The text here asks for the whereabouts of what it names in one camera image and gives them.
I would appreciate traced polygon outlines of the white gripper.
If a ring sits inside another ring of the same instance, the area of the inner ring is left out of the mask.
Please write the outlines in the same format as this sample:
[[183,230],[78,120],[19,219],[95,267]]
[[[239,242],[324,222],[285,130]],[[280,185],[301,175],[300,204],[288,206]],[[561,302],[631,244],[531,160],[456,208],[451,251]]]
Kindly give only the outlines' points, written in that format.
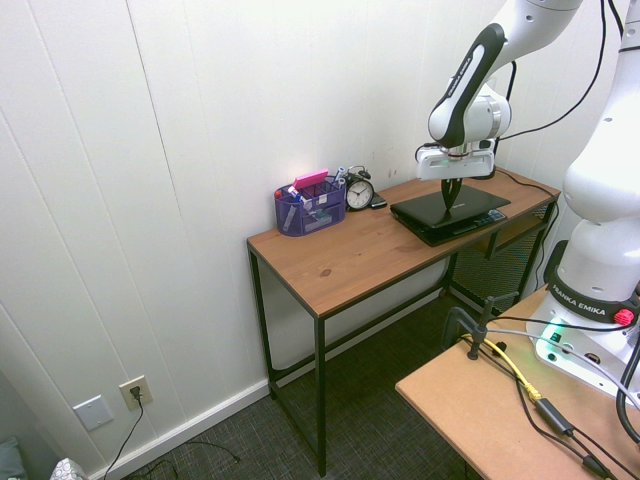
[[445,209],[455,203],[467,177],[484,177],[495,166],[491,149],[472,150],[461,155],[440,146],[421,147],[415,154],[416,176],[420,180],[441,180],[441,193]]

